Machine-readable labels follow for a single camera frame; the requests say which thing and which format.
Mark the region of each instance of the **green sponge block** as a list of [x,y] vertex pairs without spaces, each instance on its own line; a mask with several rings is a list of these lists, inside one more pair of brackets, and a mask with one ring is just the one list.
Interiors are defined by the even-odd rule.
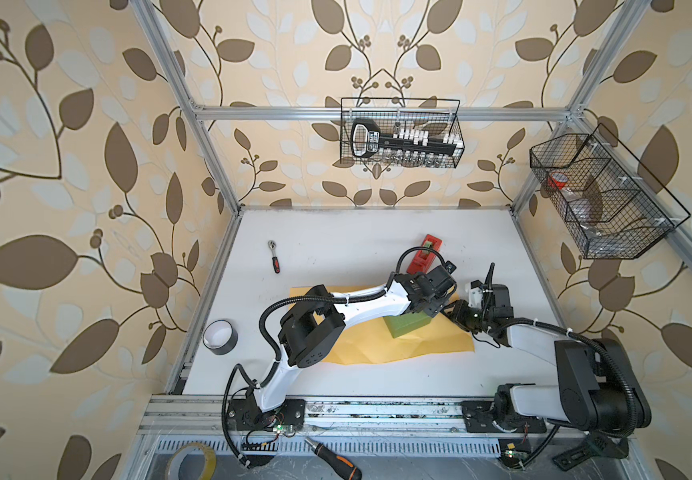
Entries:
[[398,316],[385,316],[383,321],[386,322],[391,336],[397,338],[428,325],[431,323],[431,317],[423,312],[405,313]]

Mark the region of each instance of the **white table surface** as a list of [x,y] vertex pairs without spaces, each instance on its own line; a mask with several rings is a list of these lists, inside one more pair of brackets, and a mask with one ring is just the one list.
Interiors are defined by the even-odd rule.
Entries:
[[[556,324],[551,307],[505,210],[249,210],[241,221],[225,274],[208,315],[228,319],[239,340],[216,356],[199,345],[186,395],[222,395],[238,362],[262,379],[274,358],[258,330],[258,318],[293,286],[361,286],[386,282],[402,252],[426,234],[443,241],[459,295],[471,280],[484,280],[495,262],[494,283],[509,287],[515,316]],[[274,274],[268,240],[277,243],[281,273]],[[408,255],[403,268],[407,268]],[[274,338],[283,307],[269,316]],[[475,352],[426,355],[381,365],[320,362],[302,371],[292,396],[492,396],[498,385],[556,384],[556,368],[529,353],[475,344]],[[232,391],[244,385],[237,374]]]

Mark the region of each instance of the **wire basket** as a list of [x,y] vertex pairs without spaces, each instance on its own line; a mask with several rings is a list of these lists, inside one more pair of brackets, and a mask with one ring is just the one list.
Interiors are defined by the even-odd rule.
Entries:
[[[636,161],[637,174],[620,165],[611,145],[628,152]],[[690,217],[668,188],[602,124],[591,134],[564,134],[531,148],[530,168],[586,259],[635,259]],[[656,198],[661,196],[677,214],[659,206]]]
[[396,101],[341,98],[341,161],[365,167],[456,168],[466,149],[458,121],[460,101]]

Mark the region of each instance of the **red tape dispenser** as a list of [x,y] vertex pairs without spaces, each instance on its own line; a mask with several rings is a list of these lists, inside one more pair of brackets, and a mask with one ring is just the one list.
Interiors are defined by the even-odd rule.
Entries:
[[[442,240],[438,239],[436,236],[426,235],[426,238],[423,239],[423,243],[421,244],[421,246],[433,248],[438,252],[439,248],[442,246]],[[407,272],[409,274],[415,274],[417,272],[423,272],[427,274],[429,271],[429,267],[434,262],[435,258],[437,258],[435,255],[431,254],[426,250],[418,250],[418,252],[416,252],[415,254],[415,257],[413,258],[413,262],[409,264]]]

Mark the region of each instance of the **yellow tape roll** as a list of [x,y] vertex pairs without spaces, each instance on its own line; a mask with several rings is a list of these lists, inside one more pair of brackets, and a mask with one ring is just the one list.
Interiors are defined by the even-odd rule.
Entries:
[[191,442],[180,447],[178,451],[170,457],[167,462],[167,472],[165,473],[166,480],[178,480],[178,472],[181,469],[181,464],[186,456],[192,453],[195,449],[201,450],[202,456],[205,457],[205,467],[199,474],[198,480],[210,480],[212,474],[215,473],[215,451],[206,446],[204,443]]

